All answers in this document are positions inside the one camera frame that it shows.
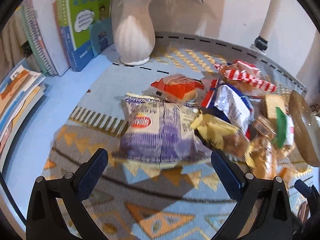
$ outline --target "speech bubble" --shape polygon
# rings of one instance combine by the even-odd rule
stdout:
[[[93,22],[94,12],[90,10],[84,10],[78,13],[75,21],[75,31],[77,33],[85,31],[89,28],[90,24]]]

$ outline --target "white pillar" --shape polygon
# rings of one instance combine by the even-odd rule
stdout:
[[[276,18],[279,13],[281,0],[270,0],[269,9],[267,12],[266,19],[264,20],[261,32],[259,36],[265,41],[269,41],[273,28],[276,23]]]

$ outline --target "round fan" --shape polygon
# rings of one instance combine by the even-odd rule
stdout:
[[[304,98],[292,91],[289,112],[294,123],[294,141],[302,158],[313,167],[320,167],[320,146],[315,129],[317,122]]]

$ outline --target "blue gripper pad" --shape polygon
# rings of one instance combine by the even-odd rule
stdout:
[[[211,164],[229,197],[239,202],[243,196],[241,183],[217,151],[211,154]]]
[[[108,152],[105,149],[98,149],[97,151],[100,151],[100,154],[96,157],[78,183],[76,196],[81,201],[89,198],[102,172],[108,164]]]
[[[301,179],[298,179],[294,187],[296,190],[298,190],[305,198],[310,197],[312,190],[310,187],[308,187]]]

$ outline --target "grey plastic border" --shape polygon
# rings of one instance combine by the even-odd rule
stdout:
[[[164,45],[169,44],[170,47],[174,46],[177,48],[188,48],[206,51],[208,53],[212,53],[213,55],[222,55],[229,62],[241,59],[248,63],[255,64],[258,68],[266,68],[267,66],[267,68],[272,68],[278,71],[294,85],[296,85],[298,89],[302,90],[302,92],[298,92],[301,93],[303,97],[305,97],[307,93],[307,88],[297,78],[293,77],[284,68],[270,58],[253,49],[198,35],[173,32],[156,32],[155,34],[157,46],[159,43],[163,43]]]

